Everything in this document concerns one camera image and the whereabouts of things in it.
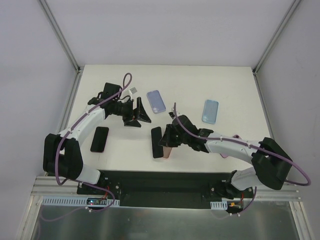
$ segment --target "gray wall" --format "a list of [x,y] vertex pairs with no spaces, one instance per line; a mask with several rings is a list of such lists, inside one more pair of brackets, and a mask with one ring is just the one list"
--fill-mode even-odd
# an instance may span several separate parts
[[36,0],[0,1],[0,239],[16,239],[75,78]]
[[47,0],[79,64],[254,67],[293,0]]
[[[275,139],[313,182],[300,191],[316,239],[320,239],[319,10],[319,0],[302,2],[258,73]],[[290,177],[303,181],[294,171]]]

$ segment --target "black smartphone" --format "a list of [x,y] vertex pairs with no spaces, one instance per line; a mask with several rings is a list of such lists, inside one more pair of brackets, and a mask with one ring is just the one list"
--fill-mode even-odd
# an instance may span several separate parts
[[161,127],[151,129],[152,155],[154,159],[163,158],[164,148],[159,145],[162,138]]
[[109,128],[98,126],[95,129],[90,151],[93,153],[103,153],[105,150]]

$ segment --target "table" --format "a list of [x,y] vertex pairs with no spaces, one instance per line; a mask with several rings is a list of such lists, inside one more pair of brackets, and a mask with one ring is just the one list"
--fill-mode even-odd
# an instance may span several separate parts
[[[122,85],[126,73],[138,92],[152,123],[141,128],[124,127],[120,116],[109,116],[100,126],[109,128],[103,153],[90,152],[94,131],[81,146],[83,162],[99,170],[156,172],[229,173],[251,165],[233,157],[197,152],[187,145],[173,148],[169,159],[152,156],[151,129],[172,122],[168,112],[176,102],[177,111],[197,128],[207,128],[246,140],[269,137],[267,122],[250,67],[170,66],[170,65],[86,65],[70,114],[71,124],[84,111],[87,102],[104,89],[106,82]],[[166,112],[154,114],[147,93],[159,90]],[[219,102],[216,124],[202,122],[205,100]]]

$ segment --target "white tabletop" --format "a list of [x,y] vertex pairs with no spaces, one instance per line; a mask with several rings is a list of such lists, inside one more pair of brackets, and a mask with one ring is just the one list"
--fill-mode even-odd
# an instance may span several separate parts
[[[166,66],[166,65],[86,65],[75,97],[69,123],[85,109],[88,100],[104,89],[106,82],[122,85],[132,73],[131,87],[138,92],[152,123],[141,128],[124,127],[122,117],[109,116],[101,126],[109,127],[103,153],[90,152],[94,131],[81,146],[83,162],[100,170],[157,172],[231,172],[250,165],[236,158],[197,152],[187,145],[173,148],[169,159],[152,155],[151,129],[161,126],[162,134],[172,119],[168,112],[174,102],[197,128],[212,129],[227,136],[246,140],[269,137],[255,80],[250,67]],[[147,93],[159,90],[166,112],[154,114]],[[219,102],[216,124],[202,122],[205,100]]]

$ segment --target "blue phone case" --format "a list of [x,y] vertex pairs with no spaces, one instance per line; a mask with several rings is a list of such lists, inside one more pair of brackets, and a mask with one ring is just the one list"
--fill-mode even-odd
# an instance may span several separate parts
[[146,94],[149,103],[151,105],[152,111],[155,114],[162,113],[166,111],[166,106],[164,104],[164,101],[162,100],[160,96],[160,92],[158,90],[150,91]]
[[207,124],[215,124],[217,120],[219,103],[213,100],[206,100],[202,114],[202,121]]

